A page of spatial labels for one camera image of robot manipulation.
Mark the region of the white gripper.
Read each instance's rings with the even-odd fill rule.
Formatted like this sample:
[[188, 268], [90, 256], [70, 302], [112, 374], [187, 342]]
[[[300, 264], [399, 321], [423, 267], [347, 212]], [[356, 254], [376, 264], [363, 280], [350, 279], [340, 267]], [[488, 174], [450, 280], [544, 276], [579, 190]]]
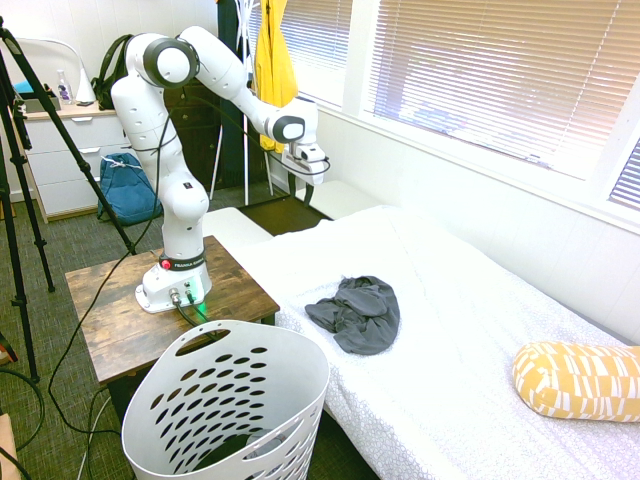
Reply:
[[288, 171], [288, 191], [296, 193], [296, 176], [306, 182], [303, 204], [310, 205], [312, 185], [320, 185], [324, 181], [324, 173], [329, 170], [330, 163], [325, 152], [318, 147], [285, 147], [281, 158]]

